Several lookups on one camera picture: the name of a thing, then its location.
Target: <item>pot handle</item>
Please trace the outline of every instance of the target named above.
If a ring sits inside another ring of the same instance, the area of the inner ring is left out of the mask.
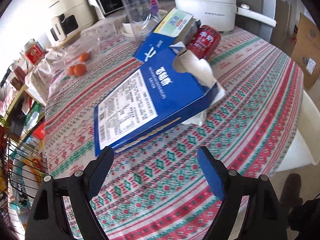
[[[272,27],[276,27],[277,25],[277,22],[274,19],[271,19],[263,14],[250,11],[249,6],[245,4],[242,4],[241,7],[237,7],[237,14],[257,20],[259,22],[263,22]]]

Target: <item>blue milk carton box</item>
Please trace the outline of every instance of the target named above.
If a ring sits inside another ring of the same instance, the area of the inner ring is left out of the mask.
[[[197,33],[200,24],[192,14],[174,8],[154,28],[133,56],[147,62],[156,53],[173,44],[181,41],[188,44]]]
[[[179,42],[157,51],[94,110],[95,155],[116,154],[207,109],[223,90],[209,63]]]

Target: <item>white electric pot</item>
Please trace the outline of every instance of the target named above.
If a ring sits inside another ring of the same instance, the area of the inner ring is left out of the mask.
[[[202,25],[209,25],[219,32],[231,31],[235,27],[236,14],[276,26],[276,21],[249,10],[249,6],[236,6],[236,0],[175,0],[177,9],[193,14]]]

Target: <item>orange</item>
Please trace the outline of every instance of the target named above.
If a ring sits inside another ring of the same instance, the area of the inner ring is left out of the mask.
[[[67,75],[73,76],[75,74],[74,68],[75,68],[75,65],[67,67]]]
[[[73,68],[76,77],[81,77],[87,72],[87,67],[84,64],[75,65]]]
[[[85,52],[79,56],[79,61],[86,62],[89,58],[90,58],[90,54],[88,52]]]

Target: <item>barcode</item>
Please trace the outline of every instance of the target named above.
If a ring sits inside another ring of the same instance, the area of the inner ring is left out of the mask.
[[[129,89],[130,90],[130,83],[129,83],[129,80],[125,81],[123,86],[126,88],[126,89]]]
[[[99,127],[100,130],[100,141],[103,142],[106,139],[106,133],[104,130],[104,125]]]
[[[99,115],[99,121],[101,121],[102,119],[104,119],[104,112]]]
[[[111,140],[110,130],[107,130],[107,139],[108,139],[108,141],[110,141],[110,140]]]

